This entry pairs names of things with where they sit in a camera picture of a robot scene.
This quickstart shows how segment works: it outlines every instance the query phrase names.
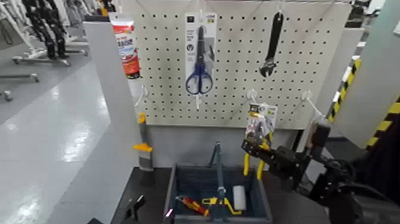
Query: hazard tape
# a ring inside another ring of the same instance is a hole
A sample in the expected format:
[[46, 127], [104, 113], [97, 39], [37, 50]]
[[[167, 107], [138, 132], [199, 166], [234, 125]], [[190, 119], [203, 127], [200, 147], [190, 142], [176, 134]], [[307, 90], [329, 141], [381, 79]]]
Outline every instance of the hazard tape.
[[387, 130], [390, 129], [391, 124], [395, 119], [399, 119], [400, 116], [400, 96], [397, 98], [396, 102], [390, 106], [389, 111], [385, 119], [380, 122], [374, 136], [367, 143], [367, 150], [372, 149], [378, 142], [379, 139], [385, 134]]
[[346, 94], [348, 92], [349, 87], [354, 81], [354, 77], [361, 65], [361, 60], [357, 59], [354, 61], [353, 66], [345, 73], [342, 79], [342, 83], [340, 84], [339, 90], [337, 91], [332, 105], [329, 108], [328, 112], [328, 120], [330, 123], [332, 123], [335, 119], [335, 115], [337, 115], [341, 103], [343, 103], [343, 100], [346, 97]]

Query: yellow pliers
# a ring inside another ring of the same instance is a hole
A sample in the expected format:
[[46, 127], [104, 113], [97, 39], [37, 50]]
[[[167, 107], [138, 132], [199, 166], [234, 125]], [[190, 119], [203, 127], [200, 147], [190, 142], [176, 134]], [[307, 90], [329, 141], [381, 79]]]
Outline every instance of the yellow pliers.
[[[263, 138], [262, 139], [262, 144], [259, 145], [260, 148], [262, 148], [263, 150], [270, 150], [270, 145], [272, 142], [272, 132], [268, 133], [268, 139]], [[245, 166], [243, 169], [243, 175], [247, 176], [249, 174], [249, 163], [250, 163], [250, 154], [246, 153], [245, 154]], [[265, 162], [263, 160], [260, 159], [260, 163], [258, 164], [258, 168], [257, 168], [257, 179], [261, 179], [261, 177], [263, 176], [263, 170], [264, 170], [264, 166], [265, 166]]]

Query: blue scissors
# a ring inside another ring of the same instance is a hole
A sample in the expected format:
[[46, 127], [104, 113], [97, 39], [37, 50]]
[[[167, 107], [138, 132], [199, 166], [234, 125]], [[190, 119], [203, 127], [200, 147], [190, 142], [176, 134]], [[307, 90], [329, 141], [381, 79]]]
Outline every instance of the blue scissors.
[[205, 70], [204, 28], [199, 28], [195, 71], [186, 80], [186, 90], [193, 95], [206, 94], [213, 87], [213, 79]]

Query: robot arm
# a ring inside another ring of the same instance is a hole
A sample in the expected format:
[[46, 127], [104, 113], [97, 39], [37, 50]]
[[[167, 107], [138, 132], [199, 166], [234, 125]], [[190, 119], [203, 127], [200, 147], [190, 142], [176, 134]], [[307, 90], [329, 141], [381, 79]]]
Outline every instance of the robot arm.
[[[375, 189], [355, 182], [355, 170], [343, 160], [328, 159], [321, 152], [330, 128], [314, 123], [303, 152], [285, 147], [266, 151], [247, 140], [242, 149], [269, 164], [269, 172], [280, 178], [283, 189], [295, 191], [329, 208], [332, 224], [397, 223], [400, 208]], [[313, 186], [302, 181], [311, 160], [326, 168]]]

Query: white pegboard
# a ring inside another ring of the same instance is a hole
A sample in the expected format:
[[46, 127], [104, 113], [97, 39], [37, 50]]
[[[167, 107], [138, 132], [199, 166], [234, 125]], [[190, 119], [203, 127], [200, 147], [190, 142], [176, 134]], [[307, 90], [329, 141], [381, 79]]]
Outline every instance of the white pegboard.
[[313, 109], [300, 99], [311, 90], [316, 101], [351, 6], [343, 2], [286, 2], [274, 73], [263, 78], [277, 2], [207, 1], [218, 14], [214, 87], [195, 98], [185, 90], [185, 13], [196, 1], [124, 1], [135, 19], [141, 75], [149, 95], [140, 106], [150, 125], [245, 127], [246, 93], [277, 105], [277, 128], [304, 129]]

